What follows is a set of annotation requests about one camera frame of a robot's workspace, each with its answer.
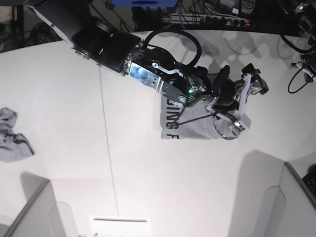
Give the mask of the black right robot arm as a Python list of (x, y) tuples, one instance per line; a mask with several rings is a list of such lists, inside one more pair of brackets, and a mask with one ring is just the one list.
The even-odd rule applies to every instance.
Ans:
[(248, 95), (265, 94), (269, 90), (252, 64), (242, 69), (237, 81), (230, 79), (229, 66), (213, 75), (207, 68), (197, 66), (202, 47), (185, 31), (169, 30), (196, 46), (196, 55), (188, 64), (177, 61), (166, 49), (149, 44), (164, 29), (141, 39), (93, 16), (87, 0), (27, 0), (25, 6), (51, 25), (62, 39), (72, 43), (77, 54), (139, 80), (179, 107), (205, 103), (222, 111), (240, 110)]

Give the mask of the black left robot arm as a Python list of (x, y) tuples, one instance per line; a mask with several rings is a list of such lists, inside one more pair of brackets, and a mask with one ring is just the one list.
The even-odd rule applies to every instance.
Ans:
[[(288, 84), (295, 94), (316, 80), (316, 2), (314, 0), (211, 0), (217, 12), (247, 20), (238, 23), (253, 32), (272, 33), (295, 52), (301, 54), (301, 65)], [(309, 48), (292, 43), (288, 36), (308, 35)]]

